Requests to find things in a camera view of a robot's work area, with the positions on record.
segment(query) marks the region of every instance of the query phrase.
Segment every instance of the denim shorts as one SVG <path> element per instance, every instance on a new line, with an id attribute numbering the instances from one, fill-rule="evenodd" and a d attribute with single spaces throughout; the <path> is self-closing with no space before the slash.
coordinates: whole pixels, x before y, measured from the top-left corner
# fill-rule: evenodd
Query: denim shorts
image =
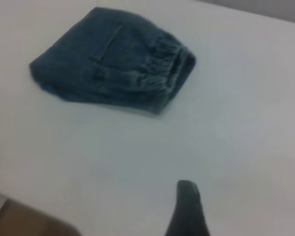
<path id="1" fill-rule="evenodd" d="M 195 61 L 171 34 L 141 16 L 96 7 L 30 70 L 42 89 L 64 100 L 159 114 Z"/>

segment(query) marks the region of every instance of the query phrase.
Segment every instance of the wooden floor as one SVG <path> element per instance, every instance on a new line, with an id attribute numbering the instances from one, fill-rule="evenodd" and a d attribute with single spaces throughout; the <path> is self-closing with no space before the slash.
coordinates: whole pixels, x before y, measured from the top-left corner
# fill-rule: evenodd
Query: wooden floor
<path id="1" fill-rule="evenodd" d="M 0 236 L 79 236 L 72 227 L 14 201 L 0 211 Z"/>

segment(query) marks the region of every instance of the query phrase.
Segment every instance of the black object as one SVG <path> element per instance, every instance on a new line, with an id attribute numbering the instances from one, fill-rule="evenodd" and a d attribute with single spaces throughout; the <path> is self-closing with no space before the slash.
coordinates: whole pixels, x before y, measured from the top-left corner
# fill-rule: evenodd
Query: black object
<path id="1" fill-rule="evenodd" d="M 177 183 L 177 203 L 165 236 L 210 236 L 195 183 Z"/>

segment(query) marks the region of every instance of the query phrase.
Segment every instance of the white tabletop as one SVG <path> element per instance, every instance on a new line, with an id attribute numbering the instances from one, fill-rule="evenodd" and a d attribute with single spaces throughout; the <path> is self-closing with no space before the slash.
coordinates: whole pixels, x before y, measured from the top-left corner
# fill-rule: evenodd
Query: white tabletop
<path id="1" fill-rule="evenodd" d="M 63 102 L 28 64 L 94 6 L 0 0 L 0 192 L 84 236 L 162 236 L 176 182 L 214 236 L 295 236 L 295 24 L 192 0 L 100 0 L 198 62 L 162 116 Z"/>

